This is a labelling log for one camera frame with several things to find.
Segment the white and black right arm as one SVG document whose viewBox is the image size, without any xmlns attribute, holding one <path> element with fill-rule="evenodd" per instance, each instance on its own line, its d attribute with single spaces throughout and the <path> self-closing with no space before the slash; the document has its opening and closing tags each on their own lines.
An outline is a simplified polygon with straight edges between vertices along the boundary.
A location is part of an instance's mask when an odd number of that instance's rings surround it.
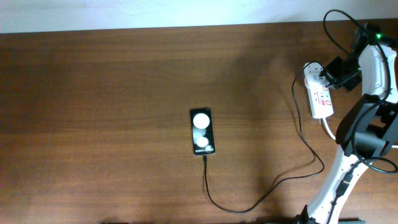
<svg viewBox="0 0 398 224">
<path fill-rule="evenodd" d="M 359 178 L 368 169 L 375 170 L 373 162 L 383 161 L 393 148 L 397 141 L 396 48 L 397 40 L 366 23 L 354 33 L 346 59 L 337 57 L 325 67 L 313 62 L 304 66 L 314 118 L 324 120 L 333 114 L 327 97 L 331 88 L 351 91 L 361 84 L 362 96 L 336 130 L 338 147 L 326 181 L 295 223 L 338 223 Z"/>
</svg>

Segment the white power strip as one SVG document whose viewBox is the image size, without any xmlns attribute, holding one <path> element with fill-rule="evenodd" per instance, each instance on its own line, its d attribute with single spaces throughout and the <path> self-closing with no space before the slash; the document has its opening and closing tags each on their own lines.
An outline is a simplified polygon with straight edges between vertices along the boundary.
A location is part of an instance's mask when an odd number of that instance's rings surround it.
<svg viewBox="0 0 398 224">
<path fill-rule="evenodd" d="M 317 62 L 306 63 L 304 70 L 311 67 L 320 68 L 323 71 L 323 67 Z M 307 88 L 312 117 L 315 119 L 327 118 L 334 113 L 330 92 L 326 87 L 327 80 L 325 77 L 323 78 L 325 79 L 323 86 L 311 89 Z"/>
</svg>

